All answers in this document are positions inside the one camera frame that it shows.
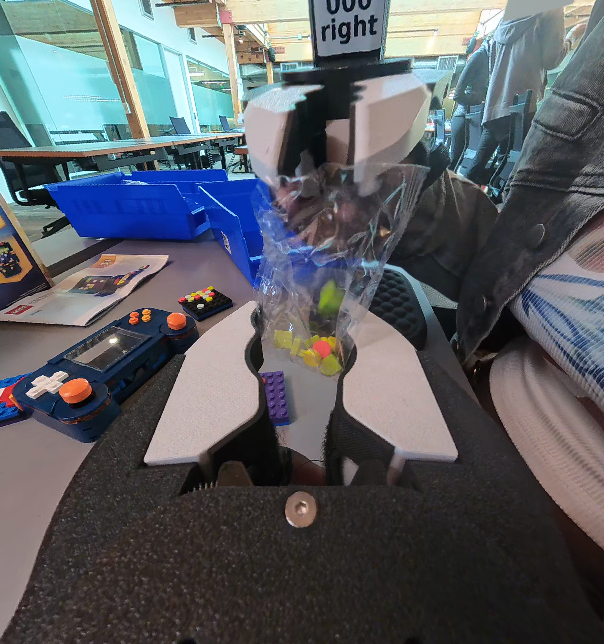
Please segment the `small clear plastic bag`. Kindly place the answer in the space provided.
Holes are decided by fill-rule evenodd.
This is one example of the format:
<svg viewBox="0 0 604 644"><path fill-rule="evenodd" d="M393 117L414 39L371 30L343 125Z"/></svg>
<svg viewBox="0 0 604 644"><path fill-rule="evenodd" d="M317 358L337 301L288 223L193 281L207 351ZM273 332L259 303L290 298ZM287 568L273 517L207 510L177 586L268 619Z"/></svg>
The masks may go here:
<svg viewBox="0 0 604 644"><path fill-rule="evenodd" d="M266 350L338 379L429 172L375 164L357 181L354 167L327 163L258 185L256 304Z"/></svg>

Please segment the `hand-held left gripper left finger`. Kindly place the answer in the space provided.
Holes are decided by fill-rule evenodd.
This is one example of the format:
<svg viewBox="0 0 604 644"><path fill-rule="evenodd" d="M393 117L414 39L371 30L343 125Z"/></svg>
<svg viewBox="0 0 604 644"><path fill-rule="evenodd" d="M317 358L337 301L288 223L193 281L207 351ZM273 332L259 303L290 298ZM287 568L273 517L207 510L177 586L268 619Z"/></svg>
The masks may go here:
<svg viewBox="0 0 604 644"><path fill-rule="evenodd" d="M144 463L197 463L207 479L241 462L254 482L281 482L284 465L258 370L261 317L234 310L186 351Z"/></svg>

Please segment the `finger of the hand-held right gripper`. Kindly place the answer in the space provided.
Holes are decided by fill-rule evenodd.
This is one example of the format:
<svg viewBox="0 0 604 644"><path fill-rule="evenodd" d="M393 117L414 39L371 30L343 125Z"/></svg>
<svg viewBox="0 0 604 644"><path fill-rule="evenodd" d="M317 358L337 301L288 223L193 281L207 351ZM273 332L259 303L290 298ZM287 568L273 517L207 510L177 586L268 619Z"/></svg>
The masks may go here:
<svg viewBox="0 0 604 644"><path fill-rule="evenodd" d="M254 173L276 180L324 164L326 115L323 85L269 85L251 93L243 117Z"/></svg>
<svg viewBox="0 0 604 644"><path fill-rule="evenodd" d="M424 135L432 93L414 75L388 75L350 85L347 116L327 122L327 160L353 170L361 197L400 164Z"/></svg>

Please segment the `purple brick plate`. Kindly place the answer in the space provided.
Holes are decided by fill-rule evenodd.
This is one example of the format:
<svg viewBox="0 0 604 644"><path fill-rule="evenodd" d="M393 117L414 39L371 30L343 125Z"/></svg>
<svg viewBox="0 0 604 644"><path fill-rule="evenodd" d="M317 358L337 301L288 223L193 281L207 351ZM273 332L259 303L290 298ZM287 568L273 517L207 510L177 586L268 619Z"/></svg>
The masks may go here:
<svg viewBox="0 0 604 644"><path fill-rule="evenodd" d="M261 372L266 395L266 406L275 427L290 424L289 404L283 371Z"/></svg>

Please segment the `instruction booklet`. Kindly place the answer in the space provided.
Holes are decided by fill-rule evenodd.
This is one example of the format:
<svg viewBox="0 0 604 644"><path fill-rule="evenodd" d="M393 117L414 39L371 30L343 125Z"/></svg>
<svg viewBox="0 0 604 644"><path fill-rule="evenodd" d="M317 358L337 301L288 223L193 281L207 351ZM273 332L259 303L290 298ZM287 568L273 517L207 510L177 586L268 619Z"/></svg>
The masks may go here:
<svg viewBox="0 0 604 644"><path fill-rule="evenodd" d="M102 254L53 288L0 311L0 321L85 327L165 267L168 255Z"/></svg>

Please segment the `blue plastic bin with label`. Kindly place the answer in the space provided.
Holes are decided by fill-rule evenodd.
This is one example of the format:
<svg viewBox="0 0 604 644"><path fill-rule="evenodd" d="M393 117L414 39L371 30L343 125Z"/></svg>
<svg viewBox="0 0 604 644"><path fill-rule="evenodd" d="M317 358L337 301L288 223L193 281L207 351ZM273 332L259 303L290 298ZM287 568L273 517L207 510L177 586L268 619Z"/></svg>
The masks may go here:
<svg viewBox="0 0 604 644"><path fill-rule="evenodd" d="M331 279L350 281L348 247L306 246L285 229L273 189L259 179L206 183L199 189L214 237L256 294L293 290L312 295Z"/></svg>

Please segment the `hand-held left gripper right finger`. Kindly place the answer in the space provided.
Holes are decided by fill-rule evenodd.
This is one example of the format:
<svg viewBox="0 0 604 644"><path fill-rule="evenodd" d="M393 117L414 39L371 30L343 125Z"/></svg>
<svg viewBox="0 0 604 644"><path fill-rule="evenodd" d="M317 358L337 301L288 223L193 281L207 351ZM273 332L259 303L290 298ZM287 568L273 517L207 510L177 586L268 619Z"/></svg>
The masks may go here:
<svg viewBox="0 0 604 644"><path fill-rule="evenodd" d="M326 431L328 482L347 485L363 462L378 461L393 484L406 461L458 455L413 345L386 322L364 322Z"/></svg>

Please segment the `person's torso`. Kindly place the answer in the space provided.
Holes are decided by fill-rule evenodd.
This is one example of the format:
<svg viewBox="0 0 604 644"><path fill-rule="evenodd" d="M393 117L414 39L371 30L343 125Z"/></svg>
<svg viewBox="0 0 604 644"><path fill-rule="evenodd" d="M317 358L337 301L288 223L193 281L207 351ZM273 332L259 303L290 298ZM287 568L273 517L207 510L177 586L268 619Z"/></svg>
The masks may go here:
<svg viewBox="0 0 604 644"><path fill-rule="evenodd" d="M604 600L604 15L537 111L458 304L465 358L504 310L525 330L492 362L491 402Z"/></svg>

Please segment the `black brick plate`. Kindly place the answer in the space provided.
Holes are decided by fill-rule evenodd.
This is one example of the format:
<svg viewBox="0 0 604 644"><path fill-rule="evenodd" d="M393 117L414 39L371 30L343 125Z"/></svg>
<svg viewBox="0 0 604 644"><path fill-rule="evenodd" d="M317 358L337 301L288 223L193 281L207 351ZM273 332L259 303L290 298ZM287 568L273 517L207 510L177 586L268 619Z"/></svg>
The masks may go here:
<svg viewBox="0 0 604 644"><path fill-rule="evenodd" d="M202 321L233 306L233 301L213 286L208 286L178 298L185 313Z"/></svg>

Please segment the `lime green brick piece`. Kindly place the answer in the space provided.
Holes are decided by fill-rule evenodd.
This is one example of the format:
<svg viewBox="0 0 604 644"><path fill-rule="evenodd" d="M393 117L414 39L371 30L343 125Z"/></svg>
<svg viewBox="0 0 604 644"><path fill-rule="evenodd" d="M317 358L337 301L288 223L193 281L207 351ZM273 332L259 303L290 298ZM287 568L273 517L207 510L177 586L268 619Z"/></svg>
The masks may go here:
<svg viewBox="0 0 604 644"><path fill-rule="evenodd" d="M344 297L345 289L340 287L335 280L331 279L320 290L317 312L325 318L336 316L341 308Z"/></svg>

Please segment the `person's right forearm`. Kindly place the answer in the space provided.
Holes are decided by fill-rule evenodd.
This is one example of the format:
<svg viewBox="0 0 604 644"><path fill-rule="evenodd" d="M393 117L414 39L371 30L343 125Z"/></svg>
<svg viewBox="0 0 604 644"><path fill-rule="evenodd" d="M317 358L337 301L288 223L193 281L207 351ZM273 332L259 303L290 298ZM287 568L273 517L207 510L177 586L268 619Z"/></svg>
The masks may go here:
<svg viewBox="0 0 604 644"><path fill-rule="evenodd" d="M498 216L478 185L445 170L423 192L389 263L458 302L464 278Z"/></svg>

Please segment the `navy brick game console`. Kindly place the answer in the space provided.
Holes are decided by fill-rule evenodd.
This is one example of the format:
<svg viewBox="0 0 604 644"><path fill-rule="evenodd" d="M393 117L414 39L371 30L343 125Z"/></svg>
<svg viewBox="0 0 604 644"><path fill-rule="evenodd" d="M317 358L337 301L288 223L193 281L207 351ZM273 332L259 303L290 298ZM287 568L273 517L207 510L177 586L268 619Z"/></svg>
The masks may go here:
<svg viewBox="0 0 604 644"><path fill-rule="evenodd" d="M199 338L182 312L138 309L21 379L12 398L24 414L80 442L93 442L120 405Z"/></svg>

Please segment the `long wooden office desk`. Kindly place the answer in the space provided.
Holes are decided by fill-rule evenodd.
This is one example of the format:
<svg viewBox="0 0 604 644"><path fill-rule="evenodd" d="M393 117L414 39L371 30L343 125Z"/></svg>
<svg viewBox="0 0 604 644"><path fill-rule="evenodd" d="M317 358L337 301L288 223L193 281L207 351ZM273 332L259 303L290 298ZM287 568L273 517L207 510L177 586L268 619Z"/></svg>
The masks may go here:
<svg viewBox="0 0 604 644"><path fill-rule="evenodd" d="M164 159L169 152L188 155L204 148L207 142L226 141L243 137L237 131L205 133L202 135L167 135L148 139L101 141L93 143L63 144L59 146L0 149L0 160L16 165L57 166L66 162L86 162L98 170L137 165Z"/></svg>

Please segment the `person's right hand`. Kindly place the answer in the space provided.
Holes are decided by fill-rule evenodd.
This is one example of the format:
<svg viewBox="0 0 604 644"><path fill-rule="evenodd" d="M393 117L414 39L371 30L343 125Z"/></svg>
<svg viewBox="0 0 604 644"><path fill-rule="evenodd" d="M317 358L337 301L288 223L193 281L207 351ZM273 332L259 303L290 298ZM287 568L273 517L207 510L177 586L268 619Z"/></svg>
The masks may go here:
<svg viewBox="0 0 604 644"><path fill-rule="evenodd" d="M374 164L364 181L356 181L353 165L325 163L305 176L282 178L273 202L287 232L304 245L342 249L368 233L388 236L449 161L445 145L421 142L399 164Z"/></svg>

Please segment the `black office chair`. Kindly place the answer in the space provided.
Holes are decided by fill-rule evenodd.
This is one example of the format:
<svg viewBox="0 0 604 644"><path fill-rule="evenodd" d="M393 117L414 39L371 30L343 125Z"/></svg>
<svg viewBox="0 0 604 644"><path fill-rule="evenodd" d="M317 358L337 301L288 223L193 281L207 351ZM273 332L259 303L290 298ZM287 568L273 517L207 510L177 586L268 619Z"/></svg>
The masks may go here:
<svg viewBox="0 0 604 644"><path fill-rule="evenodd" d="M0 112L0 149L31 148L32 145L22 134L7 112ZM44 162L35 164L32 160L16 164L0 157L0 168L5 176L10 195L18 205L57 207L47 183L64 181L56 170L61 165L65 180L70 179L68 162Z"/></svg>

